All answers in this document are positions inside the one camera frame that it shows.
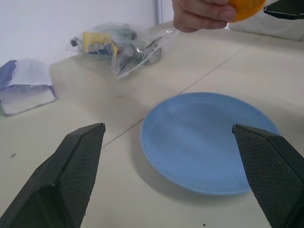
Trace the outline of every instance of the table surface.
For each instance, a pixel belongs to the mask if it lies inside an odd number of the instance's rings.
[[[222,93],[268,115],[304,155],[303,59],[303,43],[223,29],[179,34],[162,61],[122,80],[82,56],[52,65],[56,102],[0,115],[0,214],[66,134],[102,122],[107,132],[83,228],[269,228],[252,193],[209,197],[164,179],[143,155],[140,127],[169,97]]]

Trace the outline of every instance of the plastic bag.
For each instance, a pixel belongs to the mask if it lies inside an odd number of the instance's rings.
[[[105,23],[72,38],[69,49],[109,62],[115,77],[122,78],[140,66],[159,61],[163,47],[177,33],[174,28],[151,32],[129,24]]]

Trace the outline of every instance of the blue plate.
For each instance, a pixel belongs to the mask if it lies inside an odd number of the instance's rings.
[[[170,181],[197,193],[250,191],[234,124],[279,134],[253,106],[214,93],[183,94],[156,106],[144,120],[141,143],[149,163]]]

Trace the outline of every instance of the hand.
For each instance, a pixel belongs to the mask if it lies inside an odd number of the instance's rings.
[[[172,0],[174,26],[182,32],[222,29],[236,17],[229,0]]]

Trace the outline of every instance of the orange fruit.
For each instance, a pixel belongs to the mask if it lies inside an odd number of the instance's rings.
[[[230,0],[229,4],[237,11],[234,22],[252,17],[264,7],[265,2],[266,0]]]

